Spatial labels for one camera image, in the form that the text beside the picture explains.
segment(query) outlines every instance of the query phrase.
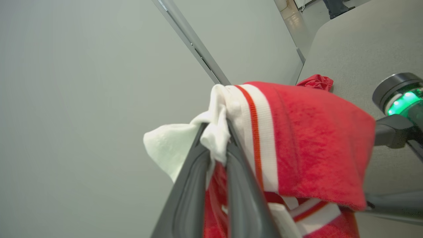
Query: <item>green light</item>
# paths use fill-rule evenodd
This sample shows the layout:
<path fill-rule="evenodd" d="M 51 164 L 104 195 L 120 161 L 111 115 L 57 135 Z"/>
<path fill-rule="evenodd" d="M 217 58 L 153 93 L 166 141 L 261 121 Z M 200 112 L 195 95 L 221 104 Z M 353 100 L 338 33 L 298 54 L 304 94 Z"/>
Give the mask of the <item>green light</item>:
<path fill-rule="evenodd" d="M 400 114 L 411 104 L 420 100 L 421 98 L 417 97 L 414 93 L 407 92 L 392 104 L 392 106 L 388 110 L 388 116 L 393 114 Z"/>

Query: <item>floor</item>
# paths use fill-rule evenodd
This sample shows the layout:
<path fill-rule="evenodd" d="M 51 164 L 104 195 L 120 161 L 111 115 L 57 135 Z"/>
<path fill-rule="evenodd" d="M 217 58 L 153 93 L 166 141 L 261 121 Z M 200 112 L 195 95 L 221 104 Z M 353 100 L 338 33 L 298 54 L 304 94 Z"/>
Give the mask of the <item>floor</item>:
<path fill-rule="evenodd" d="M 344 3 L 347 7 L 359 6 L 370 0 L 350 0 Z M 323 0 L 316 0 L 305 7 L 304 11 L 298 11 L 294 0 L 287 0 L 288 6 L 283 9 L 282 15 L 292 39 L 301 53 L 307 59 L 311 43 L 317 30 L 326 22 L 330 21 L 329 13 Z"/>

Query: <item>white cloth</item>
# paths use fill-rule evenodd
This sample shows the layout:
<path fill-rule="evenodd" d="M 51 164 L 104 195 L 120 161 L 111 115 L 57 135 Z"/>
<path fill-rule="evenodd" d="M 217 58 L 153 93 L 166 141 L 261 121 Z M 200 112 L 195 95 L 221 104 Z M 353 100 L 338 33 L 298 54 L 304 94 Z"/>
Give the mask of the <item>white cloth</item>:
<path fill-rule="evenodd" d="M 232 112 L 240 111 L 231 87 L 215 85 L 211 90 L 209 109 L 196 116 L 189 124 L 163 125 L 144 135 L 148 155 L 166 172 L 173 182 L 184 164 L 195 135 L 203 122 L 209 123 L 200 138 L 200 143 L 210 150 L 211 163 L 207 172 L 207 185 L 212 176 L 215 161 L 226 165 L 226 145 L 230 138 L 226 122 L 227 107 Z"/>

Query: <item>red fabric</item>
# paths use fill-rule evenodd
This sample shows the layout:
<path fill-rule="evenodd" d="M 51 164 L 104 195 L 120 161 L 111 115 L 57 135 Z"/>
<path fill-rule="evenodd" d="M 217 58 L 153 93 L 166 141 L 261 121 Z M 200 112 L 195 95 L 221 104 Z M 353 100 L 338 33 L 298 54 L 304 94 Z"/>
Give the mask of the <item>red fabric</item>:
<path fill-rule="evenodd" d="M 332 79 L 321 75 L 313 75 L 297 84 L 297 86 L 303 86 L 312 89 L 323 89 L 325 91 L 330 91 L 332 85 Z"/>
<path fill-rule="evenodd" d="M 373 148 L 375 121 L 355 105 L 326 92 L 332 83 L 321 75 L 314 75 L 298 86 L 325 91 L 248 83 L 265 95 L 272 112 L 279 194 L 323 200 L 307 216 L 327 202 L 353 210 L 366 207 L 362 185 Z M 283 204 L 276 193 L 265 196 L 269 202 Z M 222 205 L 228 205 L 226 197 L 225 169 L 217 164 L 206 194 L 204 238 L 227 237 L 228 216 L 222 211 Z M 298 199 L 299 204 L 305 201 Z M 341 215 L 324 229 L 304 237 L 359 237 L 354 214 L 341 209 Z"/>

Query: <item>white stripe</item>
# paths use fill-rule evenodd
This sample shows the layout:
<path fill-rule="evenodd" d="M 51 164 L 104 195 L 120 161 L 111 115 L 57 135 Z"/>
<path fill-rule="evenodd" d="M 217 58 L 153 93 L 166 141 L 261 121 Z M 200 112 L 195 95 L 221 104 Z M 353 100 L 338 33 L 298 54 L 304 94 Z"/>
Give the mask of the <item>white stripe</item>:
<path fill-rule="evenodd" d="M 278 192 L 275 131 L 273 130 L 272 111 L 266 96 L 255 86 L 241 85 L 251 96 L 257 110 L 258 133 L 260 136 L 261 170 L 265 191 Z"/>
<path fill-rule="evenodd" d="M 301 233 L 301 236 L 305 236 L 321 229 L 326 224 L 337 218 L 339 215 L 341 215 L 341 211 L 339 210 L 338 205 L 334 203 L 328 203 L 326 206 L 311 214 L 309 217 L 298 221 L 296 223 L 297 228 Z"/>
<path fill-rule="evenodd" d="M 226 100 L 227 116 L 241 140 L 245 156 L 255 176 L 253 130 L 251 129 L 250 106 L 244 94 L 235 86 L 226 86 L 232 98 Z"/>
<path fill-rule="evenodd" d="M 301 204 L 299 207 L 295 208 L 294 210 L 289 211 L 289 214 L 292 217 L 298 216 L 299 214 L 302 214 L 306 211 L 308 211 L 310 208 L 314 207 L 316 204 L 318 204 L 321 200 L 317 198 L 310 198 L 303 204 Z"/>
<path fill-rule="evenodd" d="M 296 197 L 293 197 L 293 196 L 280 196 L 280 197 L 282 197 L 283 201 L 288 206 L 289 210 L 293 210 L 299 206 L 298 200 Z"/>

